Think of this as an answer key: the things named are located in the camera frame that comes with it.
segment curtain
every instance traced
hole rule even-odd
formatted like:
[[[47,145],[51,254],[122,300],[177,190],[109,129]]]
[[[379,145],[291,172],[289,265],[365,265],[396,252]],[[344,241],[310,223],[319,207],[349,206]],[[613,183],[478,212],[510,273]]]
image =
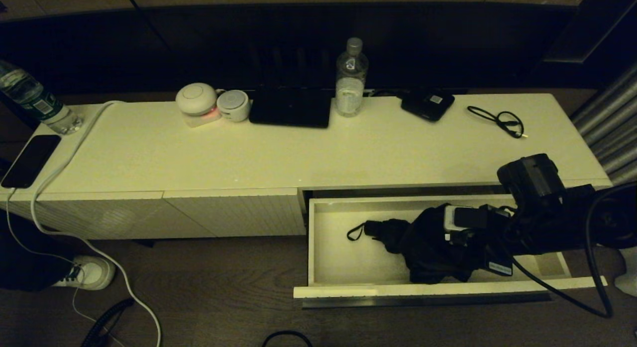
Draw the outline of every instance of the curtain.
[[[614,185],[637,180],[637,63],[573,118]]]

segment sneaker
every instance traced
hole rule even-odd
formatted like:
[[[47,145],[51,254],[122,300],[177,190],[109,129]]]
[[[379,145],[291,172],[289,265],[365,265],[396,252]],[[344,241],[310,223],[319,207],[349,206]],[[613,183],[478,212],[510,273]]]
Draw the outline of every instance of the sneaker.
[[[96,256],[75,256],[73,268],[54,287],[73,287],[82,290],[102,290],[115,275],[115,265]]]

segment water bottle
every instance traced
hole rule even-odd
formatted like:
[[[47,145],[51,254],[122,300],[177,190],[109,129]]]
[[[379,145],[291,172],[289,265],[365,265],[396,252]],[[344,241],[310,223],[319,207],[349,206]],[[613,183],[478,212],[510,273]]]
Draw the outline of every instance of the water bottle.
[[[362,40],[352,37],[336,61],[336,111],[344,117],[356,116],[362,105],[369,61],[361,51]]]
[[[44,89],[29,73],[2,60],[0,91],[55,133],[72,134],[82,126],[82,119]]]

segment person's leg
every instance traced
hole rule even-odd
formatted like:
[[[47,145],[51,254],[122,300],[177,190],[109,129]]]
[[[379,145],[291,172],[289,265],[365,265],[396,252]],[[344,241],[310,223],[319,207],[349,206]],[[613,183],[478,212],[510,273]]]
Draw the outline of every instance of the person's leg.
[[[62,256],[73,261],[71,248],[36,229],[24,218],[11,214],[11,226],[20,242],[37,252]],[[6,212],[0,211],[0,288],[39,291],[66,276],[72,264],[52,256],[41,256],[25,251],[9,232]]]

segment drawer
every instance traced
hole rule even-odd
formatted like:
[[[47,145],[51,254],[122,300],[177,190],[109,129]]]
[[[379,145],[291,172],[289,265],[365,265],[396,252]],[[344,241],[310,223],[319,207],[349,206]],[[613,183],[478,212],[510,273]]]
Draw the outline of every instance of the drawer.
[[[381,301],[378,304],[401,304],[397,298],[436,304],[434,301],[450,297],[454,299],[447,302],[457,303],[550,299],[542,286],[516,268],[511,277],[476,270],[466,283],[447,277],[439,284],[413,284],[401,254],[390,254],[381,242],[364,234],[358,241],[346,238],[350,229],[366,220],[396,218],[412,222],[424,209],[446,202],[472,207],[515,206],[510,195],[311,199],[308,285],[294,288],[294,298],[304,299],[306,308],[374,306],[374,299]],[[571,276],[561,252],[517,259],[531,273],[560,290],[594,287],[591,277]],[[355,300],[362,302],[352,304]]]

